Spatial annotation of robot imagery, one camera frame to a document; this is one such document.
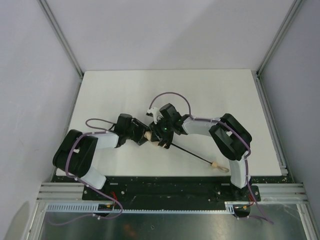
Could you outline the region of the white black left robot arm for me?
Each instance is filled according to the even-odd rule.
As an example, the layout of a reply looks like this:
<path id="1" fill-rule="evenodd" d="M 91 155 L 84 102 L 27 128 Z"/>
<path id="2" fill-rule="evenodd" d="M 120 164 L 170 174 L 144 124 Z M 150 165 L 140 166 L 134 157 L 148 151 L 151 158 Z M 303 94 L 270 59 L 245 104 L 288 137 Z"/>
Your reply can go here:
<path id="1" fill-rule="evenodd" d="M 119 148 L 127 140 L 141 146 L 148 141 L 145 133 L 150 128 L 126 113 L 120 114 L 116 123 L 111 122 L 109 129 L 92 126 L 89 124 L 91 120 L 90 118 L 85 122 L 87 127 L 93 129 L 91 132 L 69 130 L 56 151 L 52 164 L 68 177 L 101 190 L 107 177 L 92 164 L 96 150 Z"/>

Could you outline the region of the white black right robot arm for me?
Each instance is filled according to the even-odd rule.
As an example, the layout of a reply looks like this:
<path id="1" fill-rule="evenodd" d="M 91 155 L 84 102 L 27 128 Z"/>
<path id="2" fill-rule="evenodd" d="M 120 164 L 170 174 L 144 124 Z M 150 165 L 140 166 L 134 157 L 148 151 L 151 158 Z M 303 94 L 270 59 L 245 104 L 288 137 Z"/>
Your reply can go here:
<path id="1" fill-rule="evenodd" d="M 252 136 L 233 115 L 226 113 L 218 118 L 195 117 L 191 113 L 181 115 L 170 103 L 161 108 L 151 107 L 146 115 L 153 118 L 150 133 L 146 134 L 148 140 L 163 148 L 170 148 L 175 134 L 211 137 L 229 160 L 231 186 L 252 192 L 247 160 Z"/>

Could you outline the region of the beige folding umbrella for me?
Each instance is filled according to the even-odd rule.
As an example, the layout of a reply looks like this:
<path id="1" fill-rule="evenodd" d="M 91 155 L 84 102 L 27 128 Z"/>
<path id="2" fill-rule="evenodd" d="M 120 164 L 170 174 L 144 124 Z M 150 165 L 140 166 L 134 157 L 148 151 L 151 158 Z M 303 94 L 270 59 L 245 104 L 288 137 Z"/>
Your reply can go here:
<path id="1" fill-rule="evenodd" d="M 155 145 L 155 146 L 162 147 L 162 148 L 164 148 L 164 147 L 167 146 L 166 144 L 160 145 L 160 142 L 159 142 L 159 141 L 153 141 L 153 140 L 152 140 L 152 132 L 151 132 L 151 131 L 147 131 L 147 132 L 144 134 L 144 137 L 145 137 L 149 142 L 151 142 L 153 145 Z M 219 165 L 217 162 L 214 162 L 214 161 L 213 161 L 213 162 L 210 162 L 210 161 L 208 161 L 208 160 L 206 160 L 206 159 L 204 159 L 204 158 L 202 158 L 202 157 L 200 157 L 200 156 L 198 156 L 198 155 L 196 155 L 196 154 L 194 154 L 194 153 L 192 153 L 192 152 L 190 152 L 190 151 L 187 151 L 186 149 L 184 149 L 184 148 L 182 148 L 182 147 L 180 147 L 180 146 L 178 146 L 178 145 L 176 145 L 176 144 L 173 144 L 173 143 L 172 143 L 171 145 L 174 146 L 174 147 L 176 147 L 176 148 L 178 148 L 179 150 L 182 150 L 182 151 L 184 151 L 184 152 L 186 152 L 186 153 L 188 153 L 188 154 L 191 154 L 192 156 L 194 156 L 194 157 L 196 157 L 196 158 L 198 158 L 198 159 L 200 159 L 200 160 L 202 160 L 202 161 L 210 164 L 213 169 L 217 169 L 217 170 L 219 170 L 219 171 L 222 172 L 222 173 L 229 173 L 229 172 L 230 172 L 230 169 L 229 169 L 229 168 L 224 167 L 224 166 L 221 166 L 221 165 Z"/>

